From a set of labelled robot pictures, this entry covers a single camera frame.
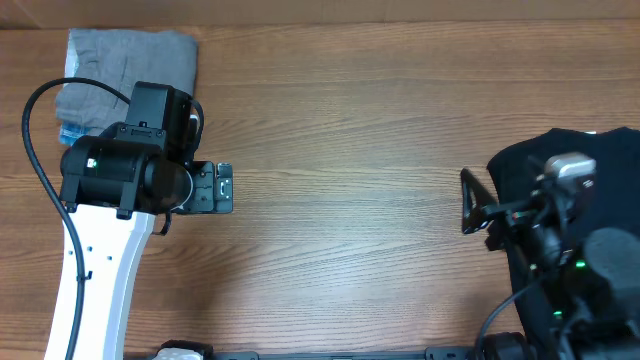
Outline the grey shorts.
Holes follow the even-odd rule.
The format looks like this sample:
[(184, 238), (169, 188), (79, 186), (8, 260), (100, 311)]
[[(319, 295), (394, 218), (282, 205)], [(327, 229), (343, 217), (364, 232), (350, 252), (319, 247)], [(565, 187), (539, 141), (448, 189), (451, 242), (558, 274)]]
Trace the grey shorts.
[[(79, 57), (75, 77), (93, 79), (132, 97), (136, 82), (170, 85), (188, 94), (195, 88), (197, 41), (176, 31), (97, 30), (74, 28)], [(87, 134), (98, 134), (125, 120), (127, 105), (111, 93), (86, 84), (68, 84), (68, 99)]]

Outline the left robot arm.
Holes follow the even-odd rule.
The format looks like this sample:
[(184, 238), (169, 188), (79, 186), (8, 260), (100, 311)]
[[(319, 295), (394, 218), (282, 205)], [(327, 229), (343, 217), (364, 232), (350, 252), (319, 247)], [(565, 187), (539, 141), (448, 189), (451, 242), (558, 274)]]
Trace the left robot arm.
[(48, 359), (121, 359), (136, 273), (162, 215), (228, 214), (233, 170), (194, 158), (201, 105), (169, 85), (134, 85), (126, 119), (64, 153), (59, 198), (75, 233), (64, 256)]

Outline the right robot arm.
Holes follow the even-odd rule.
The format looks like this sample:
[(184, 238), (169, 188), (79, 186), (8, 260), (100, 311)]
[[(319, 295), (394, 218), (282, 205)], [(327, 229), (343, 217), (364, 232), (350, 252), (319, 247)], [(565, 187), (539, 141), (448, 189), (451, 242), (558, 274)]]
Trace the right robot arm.
[(537, 335), (490, 335), (473, 359), (636, 359), (639, 356), (639, 239), (620, 226), (582, 237), (569, 228), (586, 215), (597, 189), (595, 163), (550, 163), (527, 196), (500, 203), (468, 169), (460, 173), (465, 234), (487, 230), (486, 247), (503, 250), (523, 286), (520, 302), (544, 328)]

